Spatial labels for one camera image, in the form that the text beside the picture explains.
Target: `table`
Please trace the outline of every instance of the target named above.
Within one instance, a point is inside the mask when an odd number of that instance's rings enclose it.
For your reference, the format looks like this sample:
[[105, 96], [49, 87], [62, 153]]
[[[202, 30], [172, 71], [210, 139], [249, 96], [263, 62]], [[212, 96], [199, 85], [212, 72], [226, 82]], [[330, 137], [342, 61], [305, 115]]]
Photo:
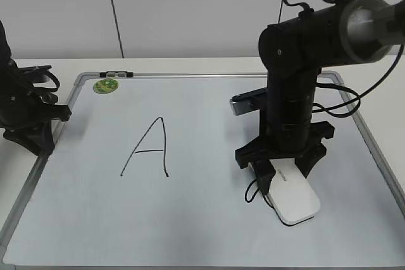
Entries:
[[[378, 63], [335, 67], [345, 84], [363, 92], [388, 69], [394, 56]], [[133, 71], [148, 73], [243, 73], [264, 72], [259, 58], [159, 58], [159, 59], [17, 59], [21, 67], [51, 64], [59, 78], [60, 103], [66, 100], [77, 75], [88, 71]], [[365, 97], [361, 114], [387, 158], [402, 189], [405, 170], [402, 168], [401, 141], [405, 137], [405, 109], [401, 107], [402, 77], [405, 61], [379, 88]], [[0, 138], [0, 225], [10, 212], [36, 157], [24, 148]]]

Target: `white whiteboard surface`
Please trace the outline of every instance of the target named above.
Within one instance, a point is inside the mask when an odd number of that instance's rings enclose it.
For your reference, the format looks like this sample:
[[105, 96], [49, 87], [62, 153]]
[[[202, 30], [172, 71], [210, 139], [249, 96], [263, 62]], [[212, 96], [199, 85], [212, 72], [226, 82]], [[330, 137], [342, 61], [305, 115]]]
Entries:
[[[28, 266], [403, 266], [405, 220], [351, 118], [328, 120], [335, 137], [309, 182], [314, 219], [284, 226], [257, 197], [234, 150], [258, 134], [258, 113], [235, 117], [231, 96], [264, 78], [119, 80], [111, 94], [83, 86], [71, 120], [9, 243], [4, 262]], [[319, 90], [322, 104], [341, 102]], [[128, 155], [165, 119], [162, 153]], [[156, 125], [140, 149], [162, 149]]]

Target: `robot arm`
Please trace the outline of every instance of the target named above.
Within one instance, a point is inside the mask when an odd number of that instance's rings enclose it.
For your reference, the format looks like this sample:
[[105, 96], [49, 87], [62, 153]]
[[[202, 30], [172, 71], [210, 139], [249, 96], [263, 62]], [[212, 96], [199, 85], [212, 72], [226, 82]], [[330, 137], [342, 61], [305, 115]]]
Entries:
[[[11, 58], [11, 50], [0, 21], [0, 128], [6, 129], [5, 139], [16, 142], [35, 155], [54, 150], [51, 120], [67, 121], [68, 106], [55, 105], [53, 93], [58, 79], [49, 72], [51, 66], [19, 68]], [[36, 87], [34, 83], [51, 79], [56, 87]]]
[[294, 158], [307, 177], [326, 154], [321, 139], [333, 137], [334, 128], [327, 121], [311, 123], [321, 69], [372, 63], [394, 44], [405, 43], [405, 1], [392, 6], [383, 0], [324, 1], [333, 5], [314, 11], [306, 3], [283, 0], [287, 6], [302, 6], [303, 11], [295, 19], [268, 25], [260, 35], [267, 88], [231, 100], [235, 114], [260, 110], [259, 137], [236, 150], [235, 156], [241, 168], [252, 165], [263, 194], [275, 175], [270, 159]]

